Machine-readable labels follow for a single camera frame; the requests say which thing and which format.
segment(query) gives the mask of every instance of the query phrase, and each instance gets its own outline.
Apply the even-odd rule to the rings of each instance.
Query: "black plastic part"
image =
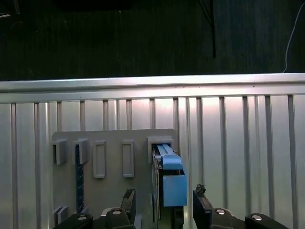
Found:
[[[54,227],[54,229],[91,229],[93,216],[90,214],[73,214]]]
[[[257,221],[253,218],[253,215],[260,216],[262,218],[261,221]],[[253,213],[250,215],[247,215],[245,218],[245,224],[247,229],[270,229],[270,228],[276,228],[276,229],[289,229],[285,227],[284,225],[280,224],[279,222],[275,221],[274,219],[270,218],[269,216]]]
[[[123,201],[121,204],[121,208],[125,210],[128,219],[131,224],[134,224],[135,221],[135,190],[134,189],[128,189],[125,192],[125,195],[123,197]]]
[[[122,208],[115,208],[107,212],[108,229],[135,229],[135,226],[129,222],[126,211]]]
[[[233,221],[232,221],[232,215],[228,212],[222,209],[224,211],[223,215],[220,215],[217,213],[218,209],[213,209],[211,212],[211,223],[210,227],[211,229],[234,229],[233,227]]]
[[[261,220],[256,220],[253,215],[261,217]],[[213,208],[205,196],[204,185],[197,185],[193,191],[193,218],[198,229],[288,229],[263,214],[252,213],[242,221],[226,209]]]
[[[205,197],[205,190],[204,185],[198,184],[196,190],[193,191],[193,218],[199,229],[209,228],[211,224],[213,206]]]
[[[135,190],[128,189],[124,194],[121,207],[110,210],[106,216],[93,220],[90,214],[76,213],[53,229],[135,229],[133,225],[136,212],[135,198]]]
[[[173,207],[171,215],[171,229],[182,229],[184,224],[183,207]]]

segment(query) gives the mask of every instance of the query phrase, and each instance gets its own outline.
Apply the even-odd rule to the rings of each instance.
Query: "rectangular slot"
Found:
[[[123,150],[123,177],[134,177],[134,147],[133,140],[125,140],[122,143]]]
[[[57,157],[56,157],[56,145],[53,145],[53,163],[56,164]]]
[[[94,178],[106,177],[106,141],[96,141],[93,148]]]
[[[157,144],[168,144],[173,149],[173,139],[171,136],[152,136],[147,137],[147,152],[148,152],[148,163],[152,162],[152,147]]]

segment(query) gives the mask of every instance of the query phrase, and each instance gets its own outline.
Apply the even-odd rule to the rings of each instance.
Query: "metal rod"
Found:
[[[201,8],[201,10],[202,10],[202,13],[203,13],[205,19],[207,20],[207,22],[208,22],[209,25],[211,26],[212,24],[211,24],[211,20],[209,19],[209,18],[210,18],[210,15],[209,15],[208,11],[207,11],[207,13],[205,12],[204,7],[203,7],[202,4],[201,4],[201,0],[198,0],[198,4],[199,4],[199,6],[200,6],[200,8]]]
[[[215,18],[214,18],[214,0],[210,0],[210,14],[211,14],[213,57],[215,58],[216,57],[216,34],[215,34]]]

